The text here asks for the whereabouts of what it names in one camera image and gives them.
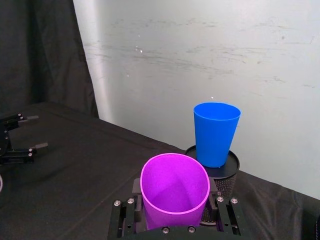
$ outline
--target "black tablecloth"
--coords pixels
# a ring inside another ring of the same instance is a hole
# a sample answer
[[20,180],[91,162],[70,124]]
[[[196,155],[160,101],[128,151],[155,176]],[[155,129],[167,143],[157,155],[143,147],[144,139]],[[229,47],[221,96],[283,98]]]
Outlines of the black tablecloth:
[[[10,131],[13,147],[49,148],[34,164],[0,166],[0,240],[106,240],[112,202],[131,195],[143,164],[184,152],[57,104],[17,111],[40,119]],[[313,239],[320,200],[242,171],[234,196],[253,239]]]

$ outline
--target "blue cup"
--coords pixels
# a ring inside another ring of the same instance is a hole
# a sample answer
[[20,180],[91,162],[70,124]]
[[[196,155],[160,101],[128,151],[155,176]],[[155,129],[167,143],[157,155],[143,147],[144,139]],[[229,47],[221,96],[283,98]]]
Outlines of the blue cup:
[[241,112],[221,102],[195,106],[194,129],[196,159],[204,166],[219,168],[226,163]]

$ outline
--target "purple cup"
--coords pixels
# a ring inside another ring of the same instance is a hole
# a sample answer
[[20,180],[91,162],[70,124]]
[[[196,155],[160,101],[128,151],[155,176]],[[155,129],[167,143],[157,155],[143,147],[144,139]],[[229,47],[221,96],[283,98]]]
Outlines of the purple cup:
[[140,187],[148,230],[200,224],[210,182],[192,157],[177,153],[152,157],[143,166]]

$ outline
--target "screw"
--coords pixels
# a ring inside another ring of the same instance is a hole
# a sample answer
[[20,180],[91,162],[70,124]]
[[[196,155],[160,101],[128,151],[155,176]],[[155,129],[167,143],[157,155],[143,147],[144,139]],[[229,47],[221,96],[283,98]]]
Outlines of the screw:
[[189,233],[194,233],[196,231],[196,229],[193,226],[188,227],[188,231]]
[[170,229],[167,226],[165,226],[164,228],[162,228],[162,232],[164,234],[168,234],[170,232]]
[[115,205],[116,207],[120,206],[121,201],[120,200],[115,200],[113,205]]
[[216,199],[218,200],[218,202],[223,202],[224,201],[224,198],[222,196],[218,196]]
[[127,202],[128,202],[128,204],[133,204],[135,202],[135,200],[133,198],[129,198]]
[[237,204],[238,203],[238,199],[236,199],[236,198],[231,198],[231,202],[233,203],[233,204]]

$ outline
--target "plastic cup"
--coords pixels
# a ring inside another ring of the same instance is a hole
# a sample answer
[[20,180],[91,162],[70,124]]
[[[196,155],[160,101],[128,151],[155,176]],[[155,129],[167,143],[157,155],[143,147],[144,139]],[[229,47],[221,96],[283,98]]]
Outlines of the plastic cup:
[[226,163],[241,112],[235,106],[204,102],[194,107],[196,159],[219,168]]
[[200,224],[210,182],[192,157],[177,153],[152,157],[142,169],[140,187],[148,230]]

